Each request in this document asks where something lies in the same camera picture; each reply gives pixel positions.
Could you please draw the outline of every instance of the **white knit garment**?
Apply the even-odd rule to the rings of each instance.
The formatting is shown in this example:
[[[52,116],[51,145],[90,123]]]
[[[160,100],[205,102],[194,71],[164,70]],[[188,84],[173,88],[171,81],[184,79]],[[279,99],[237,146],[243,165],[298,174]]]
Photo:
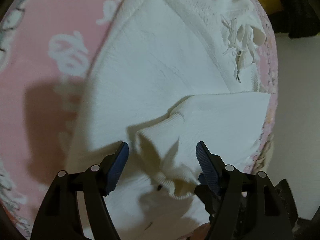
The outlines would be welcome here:
[[[89,78],[66,165],[84,171],[129,144],[106,198],[122,240],[176,239],[208,221],[193,196],[196,143],[240,170],[258,149],[269,102],[255,65],[264,40],[249,0],[124,1]]]

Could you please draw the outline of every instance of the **pink blanket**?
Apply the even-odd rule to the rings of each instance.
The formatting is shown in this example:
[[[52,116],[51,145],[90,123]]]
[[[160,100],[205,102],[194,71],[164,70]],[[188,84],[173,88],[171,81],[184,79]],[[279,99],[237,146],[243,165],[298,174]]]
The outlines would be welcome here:
[[[16,0],[0,25],[0,201],[26,237],[63,169],[85,78],[121,1]],[[267,35],[258,69],[273,93],[261,150],[274,125],[278,63],[268,17],[251,1]]]

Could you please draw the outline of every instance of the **white cloth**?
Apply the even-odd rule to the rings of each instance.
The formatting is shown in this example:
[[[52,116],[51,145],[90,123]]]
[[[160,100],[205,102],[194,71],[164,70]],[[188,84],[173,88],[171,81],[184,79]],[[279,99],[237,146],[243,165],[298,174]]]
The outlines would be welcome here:
[[[122,240],[176,239],[207,222],[192,195],[196,143],[235,166],[257,150],[269,95],[239,92],[260,89],[254,60],[264,39],[249,0],[124,1],[89,78],[66,165],[84,171],[129,144],[107,197]]]

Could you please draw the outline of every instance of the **blue gripper pad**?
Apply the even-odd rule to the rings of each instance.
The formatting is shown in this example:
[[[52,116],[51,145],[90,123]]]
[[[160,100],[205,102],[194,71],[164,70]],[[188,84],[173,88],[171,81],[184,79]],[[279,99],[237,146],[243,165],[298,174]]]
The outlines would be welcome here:
[[[109,195],[111,191],[114,191],[124,166],[129,157],[129,146],[126,143],[122,143],[114,154],[114,160],[107,172],[107,184],[106,194]]]
[[[211,154],[203,141],[197,143],[196,157],[209,189],[220,196],[220,178],[222,176],[222,169],[224,168],[223,161],[219,156]]]

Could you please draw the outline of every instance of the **white wall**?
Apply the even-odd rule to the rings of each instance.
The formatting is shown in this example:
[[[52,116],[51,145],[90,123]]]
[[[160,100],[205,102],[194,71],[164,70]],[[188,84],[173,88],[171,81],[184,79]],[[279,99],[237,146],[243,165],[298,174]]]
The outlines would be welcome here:
[[[311,219],[320,205],[320,38],[276,43],[279,102],[267,173],[274,184],[288,180],[299,216]]]

